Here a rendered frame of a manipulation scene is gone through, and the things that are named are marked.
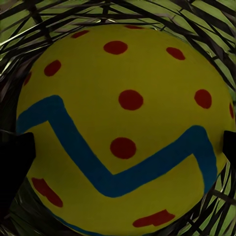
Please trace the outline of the wicker basket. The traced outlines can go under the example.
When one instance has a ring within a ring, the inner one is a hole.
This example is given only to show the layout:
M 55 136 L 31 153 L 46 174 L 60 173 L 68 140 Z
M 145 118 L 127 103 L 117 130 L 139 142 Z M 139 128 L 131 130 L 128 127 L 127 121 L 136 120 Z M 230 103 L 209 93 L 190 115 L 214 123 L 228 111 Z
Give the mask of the wicker basket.
M 181 7 L 180 11 L 174 12 L 175 14 L 183 17 L 189 25 L 196 31 L 197 34 L 184 29 L 175 19 L 172 17 L 169 13 L 150 13 L 146 10 L 143 10 L 139 8 L 136 5 L 133 5 L 131 3 L 126 2 L 125 0 L 90 0 L 88 2 L 85 2 L 80 5 L 66 5 L 66 6 L 56 6 L 58 4 L 61 4 L 63 2 L 66 2 L 68 0 L 58 0 L 52 4 L 49 4 L 45 7 L 36 7 L 35 5 L 44 1 L 44 0 L 22 0 L 23 3 L 17 5 L 14 8 L 11 8 L 14 4 L 19 2 L 20 0 L 12 0 L 10 2 L 7 2 L 5 4 L 0 5 L 0 20 L 7 18 L 13 14 L 16 14 L 17 12 L 20 12 L 22 10 L 29 11 L 29 15 L 22 18 L 21 20 L 11 24 L 10 26 L 4 28 L 3 30 L 0 30 L 0 33 L 5 32 L 6 30 L 12 28 L 13 26 L 21 23 L 21 25 L 15 30 L 15 32 L 12 34 L 12 36 L 4 41 L 3 43 L 0 43 L 0 55 L 6 53 L 5 57 L 0 59 L 0 113 L 3 111 L 3 109 L 6 107 L 6 105 L 9 103 L 9 101 L 13 98 L 15 93 L 22 89 L 22 85 L 32 67 L 34 62 L 40 57 L 40 55 L 53 43 L 61 40 L 64 35 L 67 33 L 70 34 L 72 32 L 81 30 L 82 28 L 89 28 L 89 27 L 95 27 L 95 26 L 102 26 L 102 25 L 136 25 L 136 26 L 142 26 L 142 25 L 152 25 L 156 27 L 153 23 L 120 23 L 116 20 L 120 19 L 137 19 L 140 18 L 152 18 L 159 23 L 164 24 L 165 26 L 163 28 L 158 28 L 160 31 L 165 31 L 164 28 L 168 27 L 173 32 L 183 35 L 187 42 L 195 48 L 197 51 L 199 51 L 209 62 L 210 64 L 218 71 L 221 78 L 224 80 L 224 82 L 231 87 L 235 92 L 236 88 L 232 85 L 232 83 L 229 81 L 229 79 L 226 77 L 226 75 L 222 72 L 220 67 L 215 63 L 215 59 L 220 59 L 224 65 L 229 69 L 232 78 L 236 85 L 236 65 L 234 62 L 230 59 L 228 55 L 236 54 L 236 47 L 234 48 L 229 42 L 232 42 L 231 40 L 223 37 L 221 33 L 215 28 L 219 28 L 223 32 L 227 33 L 228 35 L 232 36 L 236 39 L 236 32 L 225 22 L 217 19 L 216 17 L 204 12 L 203 10 L 199 9 L 198 7 L 192 5 L 195 0 L 170 0 L 173 3 L 179 5 Z M 236 11 L 230 9 L 229 7 L 221 4 L 220 2 L 216 0 L 202 0 L 203 2 L 219 9 L 226 18 L 236 27 Z M 110 7 L 110 5 L 118 4 L 125 8 L 128 8 L 132 11 L 135 11 L 136 13 L 129 13 L 126 14 L 122 11 L 119 11 L 117 9 L 114 9 Z M 89 8 L 91 6 L 100 6 L 103 8 L 102 14 L 87 14 L 89 11 L 86 11 L 82 14 L 78 14 L 78 12 Z M 40 13 L 41 11 L 45 9 L 58 9 L 58 8 L 71 8 L 70 10 L 61 13 L 61 14 L 53 14 L 53 13 Z M 199 28 L 199 24 L 188 19 L 185 15 L 181 13 L 182 10 L 186 9 L 187 11 L 193 13 L 194 15 L 200 17 L 201 19 L 205 20 L 210 27 L 214 30 L 211 31 L 204 27 L 206 30 L 218 35 L 221 37 L 221 39 L 231 48 L 229 51 L 224 51 L 222 47 L 220 47 L 204 30 Z M 108 11 L 116 12 L 116 14 L 108 14 Z M 43 21 L 41 16 L 43 17 L 51 17 L 50 19 Z M 28 30 L 22 32 L 19 35 L 16 35 L 21 28 L 26 24 L 26 22 L 33 17 L 35 24 Z M 170 20 L 167 21 L 163 19 L 163 17 L 168 17 Z M 76 18 L 85 18 L 85 22 L 72 22 Z M 64 25 L 76 25 L 73 29 L 60 29 L 60 27 Z M 38 32 L 31 37 L 25 39 L 25 37 L 34 32 Z M 50 37 L 50 33 L 52 32 L 61 32 L 61 34 Z M 44 36 L 44 41 L 38 41 L 36 40 L 40 37 Z M 13 46 L 6 48 L 6 46 L 20 38 L 20 40 Z M 210 49 L 216 54 L 215 57 L 212 57 L 208 52 L 206 52 L 196 41 L 200 41 L 203 43 L 206 43 Z M 232 42 L 234 43 L 234 42 Z M 236 46 L 236 43 L 234 43 Z M 233 105 L 236 106 L 236 101 L 232 101 Z M 236 115 L 235 115 L 235 124 L 236 124 Z M 0 145 L 2 145 L 2 133 L 8 133 L 8 141 L 15 138 L 17 136 L 16 134 L 16 116 L 12 122 L 12 125 L 10 127 L 10 130 L 4 130 L 0 128 Z M 205 194 L 205 196 L 186 214 L 184 214 L 182 217 L 180 217 L 178 220 L 172 222 L 169 224 L 169 226 L 159 229 L 155 233 L 150 233 L 148 236 L 157 236 L 162 231 L 165 231 L 162 236 L 177 236 L 180 232 L 182 232 L 187 226 L 191 224 L 191 228 L 183 233 L 180 236 L 192 236 L 196 231 L 199 232 L 199 236 L 209 236 L 210 230 L 212 229 L 213 225 L 217 221 L 217 219 L 220 217 L 216 232 L 214 236 L 218 236 L 219 232 L 221 230 L 221 227 L 223 225 L 223 222 L 226 218 L 226 215 L 229 211 L 230 205 L 236 206 L 236 199 L 234 199 L 235 193 L 236 193 L 236 169 L 233 167 L 232 164 L 230 164 L 229 174 L 227 182 L 224 186 L 224 179 L 225 179 L 225 173 L 226 173 L 226 165 L 224 166 L 220 176 L 221 176 L 221 183 L 222 183 L 222 191 L 218 191 L 215 189 L 216 182 L 214 182 L 212 188 Z M 224 194 L 228 180 L 231 175 L 231 190 L 229 192 L 229 195 Z M 67 236 L 74 236 L 73 234 L 79 234 L 75 232 L 74 230 L 71 230 L 70 228 L 66 226 L 58 226 L 53 223 L 51 223 L 48 219 L 46 219 L 43 215 L 41 215 L 39 212 L 37 212 L 34 208 L 32 208 L 29 204 L 27 204 L 24 200 L 23 194 L 21 192 L 21 189 L 19 188 L 19 198 L 20 208 L 16 210 L 15 212 L 12 212 L 9 208 L 6 216 L 4 217 L 3 222 L 0 225 L 0 236 L 20 236 L 17 229 L 15 228 L 14 224 L 20 229 L 20 231 L 25 236 L 30 236 L 11 216 L 15 215 L 20 220 L 22 220 L 25 224 L 27 224 L 29 227 L 31 227 L 33 230 L 35 230 L 40 236 L 49 236 L 40 226 L 39 224 L 30 216 L 29 213 L 39 218 L 41 221 L 45 222 L 47 225 L 49 225 L 55 232 L 65 234 Z M 45 210 L 47 208 L 43 205 L 42 202 L 40 202 L 38 199 L 34 198 L 32 194 L 30 194 L 33 200 L 40 204 Z M 212 196 L 216 196 L 217 198 L 214 200 L 214 202 L 209 206 L 209 202 L 212 198 Z M 199 227 L 204 223 L 204 221 L 210 216 L 212 213 L 215 204 L 218 200 L 224 200 L 226 201 L 222 207 L 219 209 L 219 211 L 216 213 L 217 206 L 215 208 L 215 211 L 208 223 L 208 225 L 204 228 L 202 231 Z M 25 214 L 28 216 L 28 218 L 31 220 L 31 222 L 34 224 L 34 227 L 29 224 L 27 221 L 22 219 L 20 216 L 16 215 L 15 213 L 23 210 Z M 48 211 L 48 210 L 47 210 Z M 49 211 L 48 211 L 49 212 Z M 49 212 L 50 213 L 50 212 Z M 50 213 L 51 214 L 51 213 Z M 52 215 L 52 214 L 51 214 Z M 53 215 L 52 215 L 53 216 Z M 236 219 L 236 215 L 229 224 L 229 226 L 226 228 L 222 236 L 224 236 L 228 230 L 231 228 L 234 220 Z M 231 236 L 236 236 L 236 223 L 233 228 Z

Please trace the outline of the easter egg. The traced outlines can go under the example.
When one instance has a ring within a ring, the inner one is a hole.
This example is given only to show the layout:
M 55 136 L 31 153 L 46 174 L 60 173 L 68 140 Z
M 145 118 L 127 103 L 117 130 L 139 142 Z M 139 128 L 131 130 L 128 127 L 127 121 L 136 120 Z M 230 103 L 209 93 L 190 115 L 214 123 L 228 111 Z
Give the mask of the easter egg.
M 148 236 L 212 188 L 235 132 L 227 84 L 188 42 L 155 28 L 82 28 L 34 62 L 16 134 L 33 133 L 30 186 L 82 236 Z

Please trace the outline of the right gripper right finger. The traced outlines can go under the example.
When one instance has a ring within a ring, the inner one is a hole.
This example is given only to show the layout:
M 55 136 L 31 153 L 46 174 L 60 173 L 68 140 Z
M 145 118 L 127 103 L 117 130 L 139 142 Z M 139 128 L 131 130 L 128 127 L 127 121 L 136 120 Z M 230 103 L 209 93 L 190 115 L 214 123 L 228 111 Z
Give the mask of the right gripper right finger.
M 231 131 L 224 132 L 223 152 L 233 167 L 236 169 L 236 133 Z

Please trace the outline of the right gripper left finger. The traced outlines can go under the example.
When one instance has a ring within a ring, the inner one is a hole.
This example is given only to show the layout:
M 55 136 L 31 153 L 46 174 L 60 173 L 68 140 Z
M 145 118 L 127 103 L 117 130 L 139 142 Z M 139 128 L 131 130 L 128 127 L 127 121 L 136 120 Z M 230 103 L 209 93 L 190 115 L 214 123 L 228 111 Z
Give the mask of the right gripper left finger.
M 0 225 L 34 159 L 35 144 L 31 132 L 0 145 Z

